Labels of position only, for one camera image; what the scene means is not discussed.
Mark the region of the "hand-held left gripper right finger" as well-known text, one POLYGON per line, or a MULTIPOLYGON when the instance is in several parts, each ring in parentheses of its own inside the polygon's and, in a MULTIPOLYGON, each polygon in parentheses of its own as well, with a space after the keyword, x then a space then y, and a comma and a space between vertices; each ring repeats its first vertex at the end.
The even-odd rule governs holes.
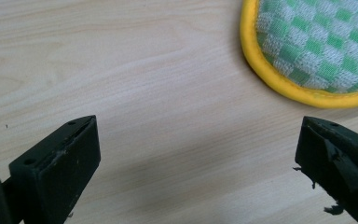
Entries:
POLYGON ((296 147, 297 169, 336 203, 324 211, 349 213, 358 222, 358 133, 335 122, 303 118, 296 147))

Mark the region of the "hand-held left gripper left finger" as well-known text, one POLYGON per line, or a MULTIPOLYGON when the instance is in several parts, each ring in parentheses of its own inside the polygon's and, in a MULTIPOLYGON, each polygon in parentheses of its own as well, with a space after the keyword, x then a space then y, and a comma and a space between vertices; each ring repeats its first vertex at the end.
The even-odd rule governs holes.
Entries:
POLYGON ((25 224, 63 224, 101 161, 94 115, 63 124, 9 165, 25 224))

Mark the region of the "green checkered yellow-edged pot holder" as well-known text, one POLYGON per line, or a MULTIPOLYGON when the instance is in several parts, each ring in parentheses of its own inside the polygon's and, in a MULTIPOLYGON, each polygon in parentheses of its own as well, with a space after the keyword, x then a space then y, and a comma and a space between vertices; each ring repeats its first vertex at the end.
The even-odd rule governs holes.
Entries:
POLYGON ((240 37, 246 61, 277 93, 358 106, 358 0, 243 0, 240 37))

